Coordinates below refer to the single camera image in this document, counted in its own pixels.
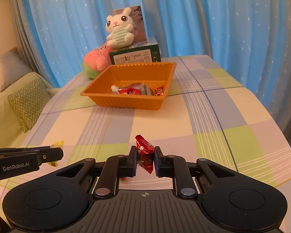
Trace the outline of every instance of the black circular cover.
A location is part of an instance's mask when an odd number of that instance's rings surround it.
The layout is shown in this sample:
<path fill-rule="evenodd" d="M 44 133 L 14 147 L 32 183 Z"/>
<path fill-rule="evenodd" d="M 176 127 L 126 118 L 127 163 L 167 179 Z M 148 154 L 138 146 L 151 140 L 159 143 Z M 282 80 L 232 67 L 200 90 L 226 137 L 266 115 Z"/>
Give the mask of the black circular cover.
<path fill-rule="evenodd" d="M 203 195 L 202 207 L 215 222 L 232 231 L 278 227 L 287 202 L 277 189 L 245 178 L 221 178 Z"/>
<path fill-rule="evenodd" d="M 52 231 L 71 225 L 88 206 L 86 193 L 71 178 L 32 180 L 13 188 L 4 200 L 8 221 L 25 231 Z"/>

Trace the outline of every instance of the chevron pattern cushion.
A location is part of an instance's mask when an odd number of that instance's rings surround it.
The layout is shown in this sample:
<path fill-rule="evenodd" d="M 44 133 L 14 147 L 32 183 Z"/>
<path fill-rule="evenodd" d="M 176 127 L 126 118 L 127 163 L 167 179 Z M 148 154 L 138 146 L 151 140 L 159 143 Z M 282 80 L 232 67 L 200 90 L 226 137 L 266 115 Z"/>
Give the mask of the chevron pattern cushion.
<path fill-rule="evenodd" d="M 8 96 L 24 133 L 35 125 L 49 100 L 46 86 L 40 78 Z"/>

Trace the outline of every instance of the plastic basket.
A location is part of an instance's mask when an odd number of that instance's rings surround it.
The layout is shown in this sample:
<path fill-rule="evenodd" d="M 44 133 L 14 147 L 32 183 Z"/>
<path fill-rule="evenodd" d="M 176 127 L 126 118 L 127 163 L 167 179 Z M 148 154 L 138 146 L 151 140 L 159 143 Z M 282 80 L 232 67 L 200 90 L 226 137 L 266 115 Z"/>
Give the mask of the plastic basket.
<path fill-rule="evenodd" d="M 98 106 L 159 110 L 168 96 L 175 62 L 134 63 L 111 65 L 93 80 L 82 92 Z M 144 82 L 151 89 L 164 86 L 161 96 L 111 94 L 111 86 L 126 87 Z"/>

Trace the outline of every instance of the box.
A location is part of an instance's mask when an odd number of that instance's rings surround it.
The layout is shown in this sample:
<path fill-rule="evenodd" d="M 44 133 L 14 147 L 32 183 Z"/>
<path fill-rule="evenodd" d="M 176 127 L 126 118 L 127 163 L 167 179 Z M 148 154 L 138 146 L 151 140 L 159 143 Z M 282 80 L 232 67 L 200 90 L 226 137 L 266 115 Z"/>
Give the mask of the box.
<path fill-rule="evenodd" d="M 142 11 L 141 11 L 141 6 L 137 5 L 137 6 L 131 6 L 130 7 L 132 9 L 132 12 L 130 13 L 130 17 L 133 20 L 133 26 L 134 26 L 134 30 L 132 31 L 132 33 L 134 34 L 134 41 L 135 42 L 140 42 L 140 41 L 146 41 L 146 31 L 145 31 L 145 25 L 143 23 L 143 15 L 142 15 Z M 118 9 L 118 10 L 114 10 L 112 11 L 112 15 L 118 15 L 121 14 L 123 12 L 125 8 L 122 9 Z"/>
<path fill-rule="evenodd" d="M 135 63 L 111 65 L 97 76 L 82 92 L 98 106 L 159 110 L 168 96 L 175 62 Z M 164 93 L 155 95 L 112 94 L 111 86 L 126 87 L 144 82 L 151 89 L 164 86 Z"/>
<path fill-rule="evenodd" d="M 148 41 L 132 43 L 128 47 L 116 49 L 109 53 L 111 64 L 161 62 L 159 47 L 154 37 Z"/>

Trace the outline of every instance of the black robotic gripper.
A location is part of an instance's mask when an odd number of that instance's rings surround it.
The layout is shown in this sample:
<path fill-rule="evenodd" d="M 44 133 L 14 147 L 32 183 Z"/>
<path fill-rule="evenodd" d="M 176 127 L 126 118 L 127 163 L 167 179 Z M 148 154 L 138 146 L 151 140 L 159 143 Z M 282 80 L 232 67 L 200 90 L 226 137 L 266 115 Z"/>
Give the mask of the black robotic gripper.
<path fill-rule="evenodd" d="M 86 158 L 13 188 L 3 211 L 12 233 L 281 232 L 287 201 L 272 186 L 205 158 L 164 156 L 159 147 L 154 166 L 173 179 L 172 190 L 119 190 L 121 177 L 136 175 L 132 146 L 127 156 Z"/>

